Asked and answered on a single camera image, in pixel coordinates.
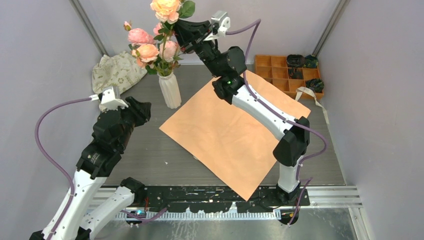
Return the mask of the small pink rose stem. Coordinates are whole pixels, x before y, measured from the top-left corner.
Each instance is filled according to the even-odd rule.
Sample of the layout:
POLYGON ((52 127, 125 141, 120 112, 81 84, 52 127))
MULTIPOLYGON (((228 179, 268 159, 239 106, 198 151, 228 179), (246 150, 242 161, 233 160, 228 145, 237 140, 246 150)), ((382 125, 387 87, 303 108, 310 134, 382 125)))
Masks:
POLYGON ((196 9, 196 4, 192 0, 153 0, 150 9, 154 11, 159 23, 172 31, 175 36, 174 24, 178 20, 191 17, 196 9))

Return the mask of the pale rose stem four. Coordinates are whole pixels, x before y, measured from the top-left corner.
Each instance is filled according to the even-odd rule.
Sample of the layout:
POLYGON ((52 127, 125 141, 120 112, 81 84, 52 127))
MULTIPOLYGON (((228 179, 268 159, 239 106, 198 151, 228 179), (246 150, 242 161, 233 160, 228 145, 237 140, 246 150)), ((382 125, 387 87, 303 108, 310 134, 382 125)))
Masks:
POLYGON ((162 77, 169 76, 174 69, 180 66, 180 46, 177 42, 167 40, 159 45, 158 73, 162 77))

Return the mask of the pink rose stem two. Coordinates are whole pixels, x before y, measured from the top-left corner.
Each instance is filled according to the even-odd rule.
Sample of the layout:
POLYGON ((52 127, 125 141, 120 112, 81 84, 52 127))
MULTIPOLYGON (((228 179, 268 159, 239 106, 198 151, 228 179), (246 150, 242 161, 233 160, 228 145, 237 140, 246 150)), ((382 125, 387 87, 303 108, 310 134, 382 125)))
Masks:
MULTIPOLYGON (((159 45, 163 42, 166 42, 168 40, 172 40, 173 32, 165 27, 164 23, 160 22, 158 23, 155 28, 153 29, 153 33, 155 34, 154 40, 157 40, 157 47, 159 51, 159 45)), ((158 62, 159 62, 159 56, 157 57, 157 60, 154 62, 155 69, 158 72, 158 62)))

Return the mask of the pink rose stem one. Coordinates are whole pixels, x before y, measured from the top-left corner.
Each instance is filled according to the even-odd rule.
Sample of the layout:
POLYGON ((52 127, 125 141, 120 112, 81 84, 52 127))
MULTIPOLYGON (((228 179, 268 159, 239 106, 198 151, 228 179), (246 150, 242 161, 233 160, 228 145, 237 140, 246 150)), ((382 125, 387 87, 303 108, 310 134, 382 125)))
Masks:
POLYGON ((123 28, 128 32, 130 54, 136 64, 150 75, 159 74, 160 70, 155 66, 159 60, 159 48, 154 37, 141 28, 133 28, 128 21, 124 22, 123 28))

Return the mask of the orange wrapping paper sheet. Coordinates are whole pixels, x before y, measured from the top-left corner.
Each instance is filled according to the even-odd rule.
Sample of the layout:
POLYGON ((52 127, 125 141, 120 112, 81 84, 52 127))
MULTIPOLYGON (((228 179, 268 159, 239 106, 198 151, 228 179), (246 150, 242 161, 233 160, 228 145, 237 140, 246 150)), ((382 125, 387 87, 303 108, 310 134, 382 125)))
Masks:
MULTIPOLYGON (((269 103, 297 119, 310 110, 247 71, 246 78, 269 103)), ((212 80, 195 93, 160 130, 196 157, 228 187, 247 200, 276 163, 276 137, 244 110, 218 98, 212 80)))

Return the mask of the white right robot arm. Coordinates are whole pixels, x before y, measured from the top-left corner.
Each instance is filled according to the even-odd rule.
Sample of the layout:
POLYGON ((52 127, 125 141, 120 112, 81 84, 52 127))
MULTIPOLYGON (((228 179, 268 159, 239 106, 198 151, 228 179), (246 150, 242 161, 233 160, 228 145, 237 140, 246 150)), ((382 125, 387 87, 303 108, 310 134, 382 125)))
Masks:
POLYGON ((238 46, 225 52, 218 49, 217 40, 208 40, 218 33, 219 25, 210 21, 178 20, 173 27, 177 42, 185 54, 196 53, 211 74, 217 78, 212 86, 219 99, 226 101, 255 118, 278 140, 272 154, 279 162, 276 197, 283 205, 291 205, 300 194, 299 170, 310 134, 310 122, 295 118, 260 96, 247 82, 246 57, 238 46))

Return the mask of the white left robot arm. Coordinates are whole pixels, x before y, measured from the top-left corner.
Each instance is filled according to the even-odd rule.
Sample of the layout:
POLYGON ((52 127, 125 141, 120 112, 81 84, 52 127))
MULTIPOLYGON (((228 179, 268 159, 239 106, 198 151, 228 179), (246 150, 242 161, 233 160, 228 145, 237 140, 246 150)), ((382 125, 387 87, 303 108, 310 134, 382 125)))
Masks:
POLYGON ((31 240, 93 240, 120 211, 146 203, 147 190, 128 177, 100 206, 87 212, 100 187, 121 160, 134 128, 151 118, 150 102, 126 97, 126 107, 102 112, 93 125, 92 142, 81 152, 66 197, 49 224, 31 240))

